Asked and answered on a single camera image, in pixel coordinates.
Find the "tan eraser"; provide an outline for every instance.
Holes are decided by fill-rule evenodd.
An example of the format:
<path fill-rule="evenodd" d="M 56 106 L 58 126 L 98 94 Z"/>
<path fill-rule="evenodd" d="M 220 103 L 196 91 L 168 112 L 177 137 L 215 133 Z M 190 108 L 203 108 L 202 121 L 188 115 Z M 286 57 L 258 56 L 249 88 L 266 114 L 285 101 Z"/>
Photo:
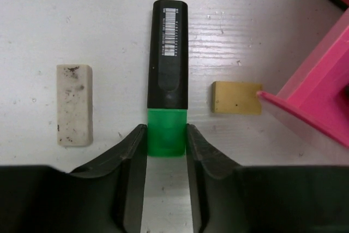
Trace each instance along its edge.
<path fill-rule="evenodd" d="M 92 141 L 92 69 L 88 65 L 58 65 L 57 142 L 87 146 Z"/>
<path fill-rule="evenodd" d="M 260 115 L 262 106 L 256 92 L 262 84 L 216 81 L 212 84 L 212 111 L 243 115 Z"/>

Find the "green highlighter body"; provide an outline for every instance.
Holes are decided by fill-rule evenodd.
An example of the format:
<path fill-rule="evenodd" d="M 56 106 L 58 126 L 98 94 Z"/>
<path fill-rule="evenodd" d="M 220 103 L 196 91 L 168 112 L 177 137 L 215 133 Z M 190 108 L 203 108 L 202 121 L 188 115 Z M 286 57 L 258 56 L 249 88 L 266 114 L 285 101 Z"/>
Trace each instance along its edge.
<path fill-rule="evenodd" d="M 182 156 L 188 110 L 188 6 L 182 1 L 153 6 L 147 107 L 148 155 Z"/>

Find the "pink container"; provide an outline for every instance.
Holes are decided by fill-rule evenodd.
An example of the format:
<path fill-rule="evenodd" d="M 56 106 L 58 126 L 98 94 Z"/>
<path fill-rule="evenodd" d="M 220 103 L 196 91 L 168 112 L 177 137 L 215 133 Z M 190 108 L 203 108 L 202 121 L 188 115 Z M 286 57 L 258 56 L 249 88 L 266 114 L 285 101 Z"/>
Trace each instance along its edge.
<path fill-rule="evenodd" d="M 349 10 L 264 107 L 337 164 L 349 164 Z"/>

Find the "white table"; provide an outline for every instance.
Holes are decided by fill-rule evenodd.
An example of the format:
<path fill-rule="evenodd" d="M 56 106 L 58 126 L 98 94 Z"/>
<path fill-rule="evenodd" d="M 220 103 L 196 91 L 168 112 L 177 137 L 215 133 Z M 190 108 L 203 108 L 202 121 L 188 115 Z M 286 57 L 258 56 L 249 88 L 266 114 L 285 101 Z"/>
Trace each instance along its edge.
<path fill-rule="evenodd" d="M 93 159 L 146 123 L 156 0 L 0 0 L 0 163 L 60 170 Z M 189 5 L 189 122 L 244 165 L 328 163 L 267 113 L 210 113 L 216 80 L 277 93 L 340 17 L 328 0 L 183 0 Z M 56 144 L 56 64 L 94 74 L 94 143 Z M 192 232 L 186 162 L 149 158 L 142 232 Z"/>

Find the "white barcode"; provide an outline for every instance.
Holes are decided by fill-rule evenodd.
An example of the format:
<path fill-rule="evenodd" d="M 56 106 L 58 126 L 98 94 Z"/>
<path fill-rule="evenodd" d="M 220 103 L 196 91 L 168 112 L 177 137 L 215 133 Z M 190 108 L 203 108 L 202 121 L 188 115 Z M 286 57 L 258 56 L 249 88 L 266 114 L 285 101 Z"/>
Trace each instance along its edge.
<path fill-rule="evenodd" d="M 163 56 L 177 55 L 176 8 L 164 8 L 165 30 L 163 31 Z"/>

